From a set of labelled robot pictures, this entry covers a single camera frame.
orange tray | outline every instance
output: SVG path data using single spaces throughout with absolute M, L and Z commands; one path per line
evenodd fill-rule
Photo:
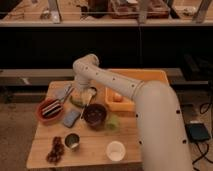
M 166 72 L 163 70 L 146 70 L 146 69 L 109 69 L 109 71 L 125 75 L 131 78 L 150 81 L 158 80 L 169 85 L 169 81 Z M 124 97 L 122 102 L 114 102 L 113 95 L 115 91 L 110 88 L 105 89 L 105 103 L 111 111 L 135 111 L 134 102 Z

grapes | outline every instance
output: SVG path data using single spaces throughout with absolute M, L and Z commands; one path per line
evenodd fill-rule
M 61 137 L 54 137 L 52 141 L 52 150 L 47 154 L 46 160 L 49 163 L 57 164 L 64 154 L 64 145 L 61 142 Z

white cup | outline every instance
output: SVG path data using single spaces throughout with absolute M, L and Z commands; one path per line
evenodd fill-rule
M 112 141 L 107 145 L 106 154 L 111 161 L 119 162 L 123 160 L 126 154 L 126 149 L 121 142 Z

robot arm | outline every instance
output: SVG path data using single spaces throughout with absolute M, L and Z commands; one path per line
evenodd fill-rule
M 135 102 L 144 171 L 192 171 L 180 105 L 172 88 L 159 81 L 121 76 L 98 65 L 93 54 L 76 60 L 75 86 L 82 91 L 94 79 Z

wooden table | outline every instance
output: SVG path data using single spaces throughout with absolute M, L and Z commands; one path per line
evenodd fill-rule
M 47 98 L 53 97 L 53 92 L 57 88 L 69 83 L 69 81 L 51 82 L 47 92 Z M 104 104 L 105 87 L 95 82 L 92 82 L 92 85 L 95 86 L 99 92 L 93 102 Z M 65 113 L 71 108 L 76 108 L 69 100 L 64 103 L 64 107 Z M 27 160 L 27 168 L 39 169 L 110 165 L 113 163 L 107 158 L 105 150 L 108 143 L 113 140 L 123 142 L 126 147 L 126 156 L 120 164 L 128 163 L 139 166 L 141 163 L 141 153 L 134 114 L 131 112 L 116 112 L 116 114 L 119 116 L 120 121 L 120 129 L 117 132 L 109 132 L 104 129 L 94 131 L 87 126 L 84 120 L 80 119 L 75 123 L 73 128 L 66 128 L 61 122 L 50 126 L 44 126 L 38 123 Z M 69 148 L 65 147 L 62 160 L 57 165 L 48 163 L 46 156 L 51 150 L 53 137 L 62 137 L 64 143 L 64 138 L 70 133 L 77 133 L 80 136 L 79 150 L 73 153 Z

